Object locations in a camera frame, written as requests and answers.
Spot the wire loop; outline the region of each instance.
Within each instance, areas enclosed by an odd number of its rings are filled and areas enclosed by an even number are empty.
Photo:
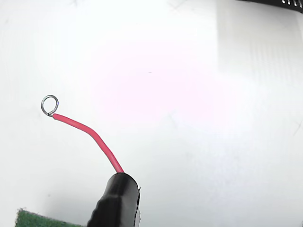
[[[56,106],[55,108],[51,111],[51,112],[47,112],[45,109],[44,109],[44,102],[48,99],[48,98],[53,98],[55,101],[56,101]],[[53,113],[56,112],[56,110],[58,109],[58,105],[59,105],[59,100],[56,98],[56,96],[53,96],[53,95],[48,95],[48,96],[45,96],[44,99],[42,99],[42,102],[41,102],[41,109],[43,111],[43,113],[49,117],[52,117],[53,116]]]

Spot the black electrical tape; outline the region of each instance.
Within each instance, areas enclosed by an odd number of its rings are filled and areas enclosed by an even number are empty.
[[[303,13],[303,0],[247,0],[286,9],[295,10]]]
[[[138,185],[130,175],[113,175],[87,227],[134,227],[139,199]]]

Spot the wire insulation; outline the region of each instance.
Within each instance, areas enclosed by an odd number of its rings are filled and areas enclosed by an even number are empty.
[[[64,117],[64,116],[56,114],[56,113],[53,114],[53,118],[55,120],[69,124],[70,126],[73,126],[77,129],[80,129],[80,130],[86,132],[88,135],[90,135],[96,141],[96,143],[99,145],[99,147],[104,152],[104,154],[107,156],[107,158],[109,159],[109,161],[111,162],[111,164],[113,165],[113,167],[117,171],[117,173],[124,173],[122,167],[120,166],[120,164],[117,161],[114,154],[111,152],[111,150],[108,148],[108,146],[105,144],[105,142],[101,139],[101,137],[94,130],[92,130],[90,127],[88,127],[84,124],[81,124],[68,117]]]

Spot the cable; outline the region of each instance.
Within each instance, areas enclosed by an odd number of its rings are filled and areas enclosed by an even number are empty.
[[[45,100],[48,98],[54,98],[56,101],[56,107],[51,112],[46,112],[44,109],[44,106],[43,106]],[[113,167],[117,171],[117,173],[124,173],[124,171],[123,171],[122,167],[120,166],[119,162],[117,161],[116,157],[111,152],[111,150],[108,148],[108,146],[105,144],[105,142],[101,139],[101,137],[90,127],[88,127],[84,124],[81,124],[77,121],[74,121],[68,117],[54,113],[58,109],[58,105],[59,105],[58,99],[55,96],[50,95],[50,96],[46,96],[42,100],[41,109],[42,109],[43,113],[45,113],[47,116],[53,117],[55,120],[66,123],[70,126],[80,129],[80,130],[86,132],[88,135],[90,135],[96,141],[96,143],[99,145],[99,147],[104,152],[104,154],[107,156],[107,158],[109,159],[109,161],[111,162],[111,164],[113,165]]]

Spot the white surface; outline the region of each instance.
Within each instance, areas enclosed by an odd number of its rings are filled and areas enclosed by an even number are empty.
[[[302,28],[232,0],[0,0],[0,226],[85,225],[114,174],[53,94],[142,186],[141,227],[299,227]]]

